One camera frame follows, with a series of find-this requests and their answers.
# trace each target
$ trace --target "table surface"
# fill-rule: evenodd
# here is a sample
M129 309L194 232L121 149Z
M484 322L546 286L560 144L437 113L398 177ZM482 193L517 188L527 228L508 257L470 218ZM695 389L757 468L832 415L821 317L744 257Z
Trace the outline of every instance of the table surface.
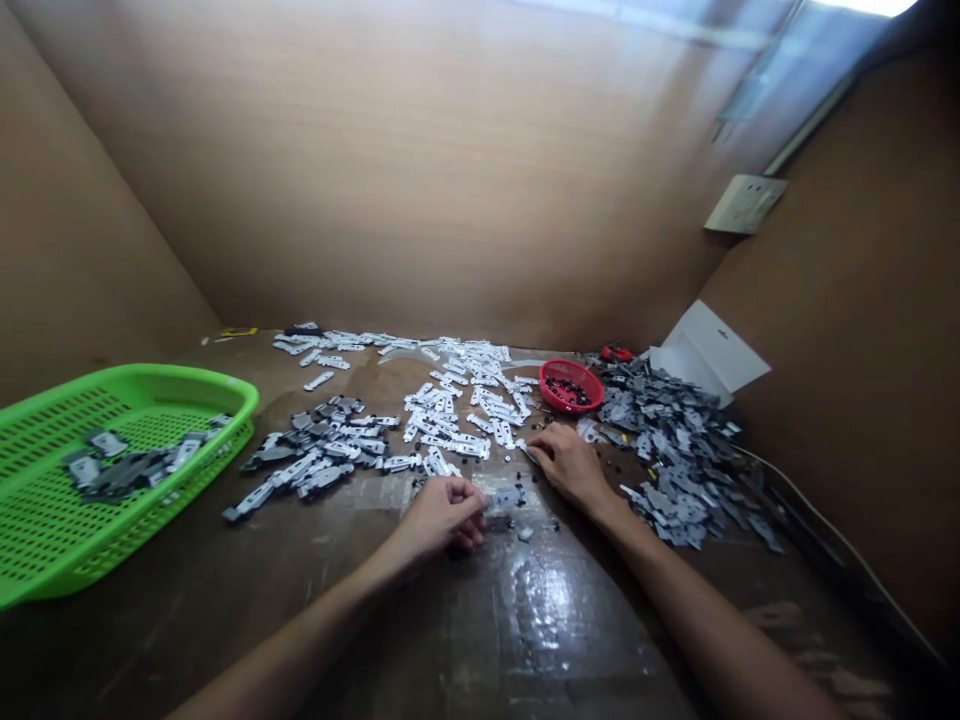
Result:
M289 428L292 413L343 393L362 398L368 412L398 414L403 396L431 370L425 361L384 359L368 349L346 354L350 370L306 393L302 386L317 369L301 368L271 342L272 333L211 342L180 359L257 386L254 439L106 578L74 596L0 616L7 717L162 717L356 568L396 526L412 498L412 475L372 470L357 471L313 505L287 496L245 524L225 524L220 513L266 474L241 475L239 465L266 433ZM513 357L523 365L556 354L516 350ZM465 398L457 410L469 414ZM534 411L530 422L542 417ZM394 447L401 443L400 432L389 435ZM602 452L614 486L641 477L632 453L606 445ZM495 445L489 461L471 461L462 471L487 490L513 485L522 472L527 505L491 516L480 552L441 556L398 592L318 684L301 716L711 717L612 548L545 482L531 481L522 454L510 453L509 463L506 454ZM521 527L534 530L529 544L517 540ZM709 538L702 552L679 552L853 717L912 714L895 667L782 542L786 555L774 555L734 528L724 540Z

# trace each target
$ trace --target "wall socket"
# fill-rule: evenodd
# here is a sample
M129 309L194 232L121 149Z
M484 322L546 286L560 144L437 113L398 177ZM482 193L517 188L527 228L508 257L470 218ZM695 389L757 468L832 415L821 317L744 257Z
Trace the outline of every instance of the wall socket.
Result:
M707 230L752 235L786 187L786 180L759 175L734 175L704 227Z

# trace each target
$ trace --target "hand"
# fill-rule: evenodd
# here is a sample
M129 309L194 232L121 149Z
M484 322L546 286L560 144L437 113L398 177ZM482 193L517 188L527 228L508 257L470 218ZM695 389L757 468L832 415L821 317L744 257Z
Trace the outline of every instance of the hand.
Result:
M432 477L420 489L397 529L384 543L395 562L417 565L455 542L468 552L483 544L483 511L490 505L469 480Z
M553 423L527 442L544 475L560 494L588 516L611 506L617 495L607 485L596 451L573 428Z

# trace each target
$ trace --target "left hand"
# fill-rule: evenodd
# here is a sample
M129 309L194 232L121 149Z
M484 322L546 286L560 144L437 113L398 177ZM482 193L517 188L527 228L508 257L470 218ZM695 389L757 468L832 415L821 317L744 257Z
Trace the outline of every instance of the left hand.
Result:
M397 562L417 565L455 542L467 551L483 544L490 499L472 482L432 477L384 544Z

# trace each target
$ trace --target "light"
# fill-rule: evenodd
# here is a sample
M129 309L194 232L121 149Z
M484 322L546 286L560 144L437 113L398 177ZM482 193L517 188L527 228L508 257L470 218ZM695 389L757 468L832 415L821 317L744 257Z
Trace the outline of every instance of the light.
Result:
M833 7L856 10L870 15L896 17L909 10L917 0L814 0L814 2L819 5L832 5Z

